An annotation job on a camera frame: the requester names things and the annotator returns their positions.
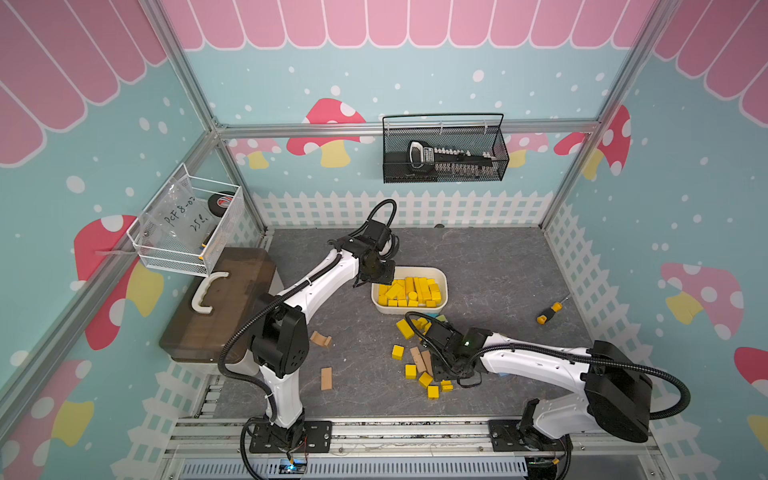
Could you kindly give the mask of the large yellow front block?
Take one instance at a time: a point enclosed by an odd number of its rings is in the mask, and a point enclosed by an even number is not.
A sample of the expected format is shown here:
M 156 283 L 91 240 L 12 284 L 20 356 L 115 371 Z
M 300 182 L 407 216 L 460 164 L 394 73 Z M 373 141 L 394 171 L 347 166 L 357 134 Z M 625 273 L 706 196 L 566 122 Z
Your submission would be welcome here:
M 406 298 L 405 286 L 401 281 L 395 281 L 387 290 L 389 300 L 404 300 Z

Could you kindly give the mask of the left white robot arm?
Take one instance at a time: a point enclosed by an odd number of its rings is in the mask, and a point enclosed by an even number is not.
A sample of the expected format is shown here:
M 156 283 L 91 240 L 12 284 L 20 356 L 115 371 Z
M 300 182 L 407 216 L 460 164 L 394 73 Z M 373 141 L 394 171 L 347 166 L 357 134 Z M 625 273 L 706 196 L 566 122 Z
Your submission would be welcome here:
M 299 387 L 299 370 L 309 353 L 308 324 L 319 307 L 349 281 L 355 288 L 392 283 L 400 246 L 391 228 L 396 214 L 395 200 L 379 202 L 361 226 L 331 240 L 327 256 L 299 281 L 276 295 L 260 297 L 256 312 L 222 347 L 219 373 L 258 387 L 267 402 L 265 416 L 247 419 L 239 436 L 240 457 L 251 478 L 261 476 L 248 458 L 246 439 L 259 426 L 267 427 L 267 435 L 289 460 L 308 445 Z M 248 351 L 257 363 L 258 375 L 238 373 L 227 366 L 230 350 L 243 337 L 249 340 Z

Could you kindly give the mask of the long yellow block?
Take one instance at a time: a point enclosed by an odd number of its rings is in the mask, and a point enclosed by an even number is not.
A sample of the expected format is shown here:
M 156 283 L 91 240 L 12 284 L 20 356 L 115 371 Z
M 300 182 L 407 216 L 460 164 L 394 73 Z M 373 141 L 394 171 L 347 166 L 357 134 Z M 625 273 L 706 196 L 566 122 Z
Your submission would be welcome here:
M 389 290 L 388 285 L 380 285 L 379 291 L 378 291 L 378 297 L 377 297 L 377 304 L 380 306 L 388 306 L 389 300 L 387 297 L 387 292 Z

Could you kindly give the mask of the small yellow cube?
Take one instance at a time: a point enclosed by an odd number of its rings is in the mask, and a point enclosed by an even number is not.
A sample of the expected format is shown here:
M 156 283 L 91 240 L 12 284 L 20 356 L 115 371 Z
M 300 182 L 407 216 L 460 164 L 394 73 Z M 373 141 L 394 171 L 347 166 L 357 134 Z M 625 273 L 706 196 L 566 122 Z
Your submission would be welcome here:
M 442 293 L 437 284 L 430 284 L 429 285 L 429 291 L 430 291 L 430 297 L 431 301 L 434 302 L 436 305 L 439 305 L 443 301 Z

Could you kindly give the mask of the yellow cylinder block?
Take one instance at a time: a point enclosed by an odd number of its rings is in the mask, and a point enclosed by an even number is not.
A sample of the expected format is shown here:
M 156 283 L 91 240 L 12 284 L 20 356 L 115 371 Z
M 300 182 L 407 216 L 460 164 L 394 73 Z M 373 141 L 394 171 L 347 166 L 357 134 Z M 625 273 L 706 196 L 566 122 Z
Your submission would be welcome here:
M 412 277 L 407 277 L 405 279 L 405 291 L 409 298 L 412 298 L 415 295 L 416 290 L 414 279 Z

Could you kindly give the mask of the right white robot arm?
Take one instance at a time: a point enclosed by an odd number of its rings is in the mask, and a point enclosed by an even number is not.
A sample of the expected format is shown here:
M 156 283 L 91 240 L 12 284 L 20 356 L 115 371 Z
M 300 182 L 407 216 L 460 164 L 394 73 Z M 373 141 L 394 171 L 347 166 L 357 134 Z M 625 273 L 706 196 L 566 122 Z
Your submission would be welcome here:
M 652 421 L 674 417 L 691 402 L 682 380 L 631 362 L 607 341 L 597 340 L 589 348 L 553 347 L 482 328 L 462 333 L 446 320 L 417 311 L 406 312 L 404 321 L 435 358 L 440 380 L 470 389 L 480 386 L 486 374 L 514 375 L 566 390 L 554 400 L 529 400 L 510 434 L 530 451 L 554 448 L 557 479 L 569 473 L 573 435 L 602 431 L 644 443 Z

